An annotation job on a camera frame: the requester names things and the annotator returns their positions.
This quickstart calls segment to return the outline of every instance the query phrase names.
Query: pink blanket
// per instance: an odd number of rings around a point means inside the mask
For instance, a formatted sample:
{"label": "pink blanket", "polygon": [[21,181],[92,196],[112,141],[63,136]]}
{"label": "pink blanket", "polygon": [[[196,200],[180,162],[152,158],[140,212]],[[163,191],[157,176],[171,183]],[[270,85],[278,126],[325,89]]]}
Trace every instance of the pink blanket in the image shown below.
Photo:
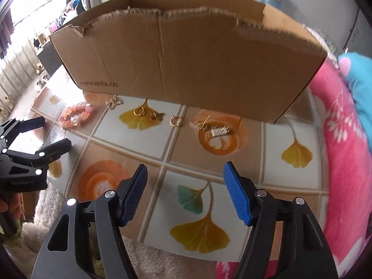
{"label": "pink blanket", "polygon": [[[344,78],[327,59],[309,88],[322,120],[329,161],[329,202],[324,229],[342,277],[367,244],[372,228],[372,159]],[[238,263],[217,263],[216,278],[233,278]],[[275,272],[270,263],[267,276]]]}

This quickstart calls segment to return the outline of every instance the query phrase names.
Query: gold earring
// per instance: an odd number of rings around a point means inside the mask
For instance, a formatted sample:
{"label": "gold earring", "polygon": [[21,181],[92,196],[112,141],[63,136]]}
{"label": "gold earring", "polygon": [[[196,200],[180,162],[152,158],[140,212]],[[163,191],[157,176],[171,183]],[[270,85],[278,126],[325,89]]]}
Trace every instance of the gold earring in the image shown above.
{"label": "gold earring", "polygon": [[106,102],[106,106],[109,106],[109,109],[114,109],[117,105],[121,105],[123,101],[118,98],[118,95],[114,95],[112,99]]}
{"label": "gold earring", "polygon": [[146,113],[146,110],[143,107],[137,106],[134,110],[133,113],[135,116],[143,116]]}
{"label": "gold earring", "polygon": [[172,117],[169,120],[169,123],[172,127],[179,127],[182,123],[182,116],[179,115],[172,115]]}
{"label": "gold earring", "polygon": [[212,127],[211,132],[212,132],[212,137],[223,136],[223,135],[229,134],[230,128],[226,125],[223,127],[214,126]]}
{"label": "gold earring", "polygon": [[196,125],[198,126],[199,130],[204,130],[204,131],[208,131],[209,130],[209,125],[206,124],[205,122],[208,120],[209,118],[209,115],[208,117],[205,119],[204,122],[201,122],[199,120],[195,121]]}

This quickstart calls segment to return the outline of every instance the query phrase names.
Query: black clamp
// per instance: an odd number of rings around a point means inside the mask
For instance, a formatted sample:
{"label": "black clamp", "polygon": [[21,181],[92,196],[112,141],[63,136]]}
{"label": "black clamp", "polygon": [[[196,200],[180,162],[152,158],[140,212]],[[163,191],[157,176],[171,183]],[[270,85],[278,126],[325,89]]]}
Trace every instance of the black clamp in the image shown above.
{"label": "black clamp", "polygon": [[[241,177],[231,162],[225,165],[225,171],[240,184],[252,216],[249,224],[252,231],[234,279],[264,278],[276,221],[283,221],[283,232],[278,266],[272,279],[338,278],[327,240],[303,198],[275,199],[269,192],[257,190],[250,179]],[[233,196],[228,183],[226,186]]]}
{"label": "black clamp", "polygon": [[[49,163],[61,158],[61,155],[71,149],[71,141],[65,138],[34,154],[9,150],[20,133],[44,125],[45,118],[42,116],[25,121],[10,119],[0,125],[0,199],[8,202],[11,193],[46,189]],[[16,233],[17,226],[10,211],[0,214],[0,226],[5,236]]]}
{"label": "black clamp", "polygon": [[106,278],[137,279],[119,226],[133,219],[146,183],[147,168],[141,164],[115,191],[82,203],[70,198],[40,249],[31,278],[99,278],[94,273],[88,232],[90,223],[95,222]]}
{"label": "black clamp", "polygon": [[[252,226],[235,279],[264,278],[276,221],[283,221],[283,234],[276,274],[270,278],[338,278],[327,241],[303,198],[297,197],[292,202],[275,199],[269,192],[257,190],[250,179],[240,177],[230,162],[225,165],[225,173],[236,179],[248,199],[248,225]],[[98,199],[83,203],[69,199],[41,247],[32,279],[98,279],[89,243],[88,227],[92,222],[96,223],[106,278],[137,279],[119,226],[133,219],[146,182],[147,168],[140,165],[133,177],[121,181],[115,191],[107,191]],[[226,186],[233,199],[231,186],[228,183]],[[0,273],[10,274],[12,279],[25,279],[2,250],[0,246]]]}

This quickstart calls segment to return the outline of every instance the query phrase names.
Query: cardboard box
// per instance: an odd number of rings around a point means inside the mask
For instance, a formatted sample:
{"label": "cardboard box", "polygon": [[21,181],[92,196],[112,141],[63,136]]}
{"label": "cardboard box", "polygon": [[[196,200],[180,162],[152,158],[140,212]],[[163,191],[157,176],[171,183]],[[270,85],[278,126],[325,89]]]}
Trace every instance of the cardboard box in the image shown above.
{"label": "cardboard box", "polygon": [[254,0],[111,0],[50,38],[86,91],[264,122],[285,114],[326,57],[302,25]]}

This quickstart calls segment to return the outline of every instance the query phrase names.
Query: jewelry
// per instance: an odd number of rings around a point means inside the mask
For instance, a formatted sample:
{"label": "jewelry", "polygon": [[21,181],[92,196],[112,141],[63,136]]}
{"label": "jewelry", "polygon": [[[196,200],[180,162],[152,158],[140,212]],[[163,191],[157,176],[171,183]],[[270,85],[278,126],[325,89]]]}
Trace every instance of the jewelry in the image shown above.
{"label": "jewelry", "polygon": [[169,120],[169,123],[172,127],[179,127],[182,123],[182,116],[179,115],[172,115],[172,117]]}
{"label": "jewelry", "polygon": [[208,120],[209,118],[209,115],[208,117],[205,119],[204,122],[201,122],[199,120],[195,121],[196,125],[198,126],[199,130],[204,130],[204,131],[208,131],[209,130],[209,125],[206,124],[205,122]]}
{"label": "jewelry", "polygon": [[145,115],[146,110],[143,107],[137,106],[133,110],[133,113],[135,116],[142,116],[142,115]]}
{"label": "jewelry", "polygon": [[112,99],[106,102],[106,106],[109,106],[109,109],[114,109],[117,105],[121,105],[123,101],[118,98],[118,95],[114,95]]}
{"label": "jewelry", "polygon": [[59,117],[63,128],[76,127],[83,123],[93,112],[93,107],[87,103],[78,103],[68,107]]}
{"label": "jewelry", "polygon": [[212,132],[212,137],[223,136],[230,132],[230,128],[228,126],[223,126],[223,127],[214,126],[211,132]]}
{"label": "jewelry", "polygon": [[163,116],[165,115],[165,113],[158,113],[158,112],[150,112],[151,113],[151,116],[150,116],[150,119],[152,120],[158,120],[158,121],[162,121],[163,120]]}

